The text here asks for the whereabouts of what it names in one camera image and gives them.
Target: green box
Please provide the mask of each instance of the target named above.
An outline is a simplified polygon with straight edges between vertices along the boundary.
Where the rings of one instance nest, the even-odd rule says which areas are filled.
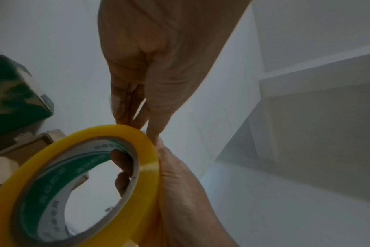
[[[0,135],[53,115],[54,103],[22,65],[0,55]]]

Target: packing tape roll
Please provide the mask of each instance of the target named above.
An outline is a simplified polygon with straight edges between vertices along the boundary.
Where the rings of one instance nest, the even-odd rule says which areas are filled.
[[[116,149],[133,159],[126,192],[103,219],[72,236],[64,219],[71,190]],[[37,153],[0,188],[0,247],[136,245],[158,216],[158,186],[155,147],[139,130],[104,125],[74,133]]]

